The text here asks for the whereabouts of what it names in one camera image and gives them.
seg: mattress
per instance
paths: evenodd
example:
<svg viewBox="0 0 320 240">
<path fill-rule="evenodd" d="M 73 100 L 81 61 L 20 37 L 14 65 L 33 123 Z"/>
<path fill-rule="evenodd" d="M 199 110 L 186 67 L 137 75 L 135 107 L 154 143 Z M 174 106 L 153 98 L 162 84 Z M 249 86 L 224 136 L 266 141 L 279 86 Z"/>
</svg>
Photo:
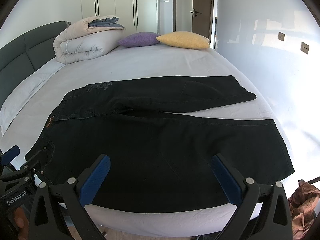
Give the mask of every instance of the mattress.
<svg viewBox="0 0 320 240">
<path fill-rule="evenodd" d="M 274 119 L 293 162 L 291 146 L 279 121 L 263 96 L 239 70 L 212 49 L 182 49 L 163 44 L 118 47 L 105 56 L 65 65 L 19 112 L 4 137 L 0 138 L 0 148 L 5 152 L 13 145 L 20 147 L 20 155 L 12 161 L 13 166 L 19 169 L 25 163 L 24 156 L 38 139 L 49 114 L 69 91 L 98 82 L 173 75 L 233 75 L 257 99 L 186 114 L 242 120 Z M 289 197 L 297 187 L 295 174 L 283 180 L 283 183 Z M 222 230 L 236 206 L 225 204 L 203 210 L 161 214 L 129 213 L 95 205 L 85 208 L 95 223 L 108 228 L 145 236 L 183 237 Z M 260 208 L 261 204 L 257 204 L 252 218 L 259 214 Z"/>
</svg>

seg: headboard panel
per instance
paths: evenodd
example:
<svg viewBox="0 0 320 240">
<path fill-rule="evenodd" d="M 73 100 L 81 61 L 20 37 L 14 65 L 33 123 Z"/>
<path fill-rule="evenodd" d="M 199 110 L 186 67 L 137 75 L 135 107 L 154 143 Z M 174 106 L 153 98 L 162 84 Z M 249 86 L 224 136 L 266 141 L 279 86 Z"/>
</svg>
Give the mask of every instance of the headboard panel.
<svg viewBox="0 0 320 240">
<path fill-rule="evenodd" d="M 63 21 L 40 26 L 0 49 L 0 108 L 24 79 L 55 57 L 53 40 L 68 26 Z"/>
</svg>

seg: metal rivet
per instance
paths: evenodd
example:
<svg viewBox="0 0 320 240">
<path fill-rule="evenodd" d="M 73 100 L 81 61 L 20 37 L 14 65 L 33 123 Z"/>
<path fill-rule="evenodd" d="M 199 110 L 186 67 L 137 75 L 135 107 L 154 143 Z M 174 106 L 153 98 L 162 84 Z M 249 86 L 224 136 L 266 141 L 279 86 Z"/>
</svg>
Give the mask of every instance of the metal rivet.
<svg viewBox="0 0 320 240">
<path fill-rule="evenodd" d="M 276 182 L 276 186 L 277 186 L 277 187 L 282 187 L 283 185 L 282 185 L 281 182 L 277 181 L 277 182 Z"/>
<path fill-rule="evenodd" d="M 68 183 L 69 183 L 69 184 L 74 184 L 75 182 L 76 182 L 76 178 L 73 178 L 73 177 L 72 177 L 72 178 L 69 178 L 69 179 L 68 179 Z"/>
<path fill-rule="evenodd" d="M 254 183 L 254 179 L 253 178 L 246 178 L 245 181 L 248 184 L 253 184 Z"/>
<path fill-rule="evenodd" d="M 41 182 L 41 183 L 39 184 L 39 188 L 44 188 L 45 186 L 47 186 L 47 184 L 46 184 L 45 182 Z"/>
</svg>

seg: door frame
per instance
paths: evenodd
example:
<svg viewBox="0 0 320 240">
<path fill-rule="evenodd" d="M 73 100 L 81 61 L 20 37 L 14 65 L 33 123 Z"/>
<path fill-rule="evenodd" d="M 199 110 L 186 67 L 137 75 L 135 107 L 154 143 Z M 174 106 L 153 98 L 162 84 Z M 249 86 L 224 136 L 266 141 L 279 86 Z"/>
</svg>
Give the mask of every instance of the door frame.
<svg viewBox="0 0 320 240">
<path fill-rule="evenodd" d="M 176 31 L 176 16 L 177 16 L 177 1 L 176 0 L 172 0 L 173 1 L 173 26 L 172 26 L 172 30 L 175 32 Z M 212 36 L 212 24 L 213 24 L 213 1 L 211 0 L 211 14 L 210 14 L 210 29 L 209 29 L 209 43 L 211 42 L 211 36 Z"/>
</svg>

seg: brown garment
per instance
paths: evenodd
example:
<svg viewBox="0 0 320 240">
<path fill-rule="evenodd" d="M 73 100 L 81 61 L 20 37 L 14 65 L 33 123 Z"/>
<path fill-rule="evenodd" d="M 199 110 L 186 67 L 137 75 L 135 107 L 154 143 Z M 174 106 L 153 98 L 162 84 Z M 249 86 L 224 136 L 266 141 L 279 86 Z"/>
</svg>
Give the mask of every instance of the brown garment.
<svg viewBox="0 0 320 240">
<path fill-rule="evenodd" d="M 291 219 L 293 240 L 301 239 L 312 226 L 314 209 L 320 199 L 320 190 L 304 180 L 299 180 L 299 187 L 288 199 Z"/>
</svg>

